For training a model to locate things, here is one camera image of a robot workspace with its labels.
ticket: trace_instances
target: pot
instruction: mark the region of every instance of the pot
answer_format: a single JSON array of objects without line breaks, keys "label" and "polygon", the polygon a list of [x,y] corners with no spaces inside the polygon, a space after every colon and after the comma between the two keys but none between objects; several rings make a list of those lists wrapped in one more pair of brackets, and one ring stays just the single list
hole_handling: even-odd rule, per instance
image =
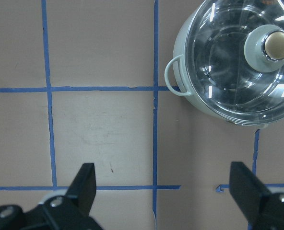
[{"label": "pot", "polygon": [[[173,66],[179,91],[169,81]],[[183,24],[169,90],[243,126],[284,118],[284,0],[206,0]]]}]

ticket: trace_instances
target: beige knob cap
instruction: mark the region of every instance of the beige knob cap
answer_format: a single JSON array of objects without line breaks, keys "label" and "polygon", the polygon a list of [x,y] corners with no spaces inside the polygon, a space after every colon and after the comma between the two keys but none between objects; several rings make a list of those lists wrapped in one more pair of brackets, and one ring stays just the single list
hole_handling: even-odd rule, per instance
[{"label": "beige knob cap", "polygon": [[265,51],[273,60],[284,59],[284,32],[270,34],[265,41]]}]

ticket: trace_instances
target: pot handle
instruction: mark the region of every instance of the pot handle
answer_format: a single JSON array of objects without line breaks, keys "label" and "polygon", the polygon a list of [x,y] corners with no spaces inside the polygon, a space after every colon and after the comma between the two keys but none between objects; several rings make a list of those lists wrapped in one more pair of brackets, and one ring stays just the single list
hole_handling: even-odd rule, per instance
[{"label": "pot handle", "polygon": [[170,81],[169,81],[169,70],[170,70],[171,66],[173,65],[174,62],[179,61],[182,56],[183,56],[182,54],[176,56],[175,58],[173,58],[173,59],[167,64],[166,69],[165,69],[165,81],[166,81],[166,86],[168,87],[168,89],[169,89],[173,94],[175,94],[175,95],[177,95],[177,96],[185,97],[185,96],[190,96],[190,95],[192,95],[192,93],[189,92],[188,90],[187,90],[187,92],[178,92],[178,91],[174,90],[173,87],[172,87],[171,84],[170,84]]}]

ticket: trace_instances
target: kitchenware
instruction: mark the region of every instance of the kitchenware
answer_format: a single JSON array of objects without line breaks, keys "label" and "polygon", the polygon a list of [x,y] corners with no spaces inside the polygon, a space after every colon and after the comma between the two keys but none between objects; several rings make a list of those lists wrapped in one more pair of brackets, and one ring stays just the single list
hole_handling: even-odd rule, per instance
[{"label": "kitchenware", "polygon": [[[169,81],[173,66],[180,92]],[[234,124],[284,118],[284,0],[206,0],[185,21],[169,90]]]}]

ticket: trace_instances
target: pot lid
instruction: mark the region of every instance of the pot lid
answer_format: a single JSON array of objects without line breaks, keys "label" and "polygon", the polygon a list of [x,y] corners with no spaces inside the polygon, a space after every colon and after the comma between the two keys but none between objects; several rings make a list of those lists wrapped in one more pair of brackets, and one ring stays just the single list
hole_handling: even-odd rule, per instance
[{"label": "pot lid", "polygon": [[227,120],[284,118],[284,0],[206,0],[188,30],[185,64],[198,96]]}]

